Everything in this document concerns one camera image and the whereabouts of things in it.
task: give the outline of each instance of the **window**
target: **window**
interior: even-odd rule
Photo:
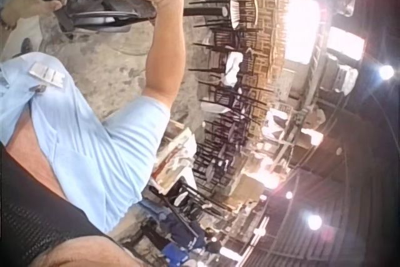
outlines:
[[[359,61],[363,57],[365,40],[355,34],[332,27],[327,47]]]
[[[314,0],[289,0],[285,59],[308,64],[313,54],[319,26],[319,5]]]

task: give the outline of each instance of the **chair leg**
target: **chair leg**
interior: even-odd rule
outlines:
[[[207,4],[207,3],[226,4],[226,3],[229,3],[229,0],[192,1],[192,2],[190,2],[189,4]]]

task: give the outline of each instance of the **white tag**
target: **white tag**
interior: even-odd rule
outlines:
[[[52,86],[59,88],[64,87],[63,81],[65,78],[65,74],[51,69],[41,63],[34,63],[29,73],[35,78],[39,78],[40,80],[51,84]]]

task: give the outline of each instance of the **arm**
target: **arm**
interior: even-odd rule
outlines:
[[[146,63],[143,95],[171,108],[185,69],[182,1],[158,9],[154,39]]]
[[[157,7],[154,37],[146,62],[143,95],[171,108],[185,68],[183,0],[149,0]]]

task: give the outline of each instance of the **shirt sleeve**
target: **shirt sleeve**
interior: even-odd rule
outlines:
[[[167,106],[157,99],[140,96],[103,121],[126,164],[132,166],[129,173],[133,173],[141,190],[149,181],[169,118]]]

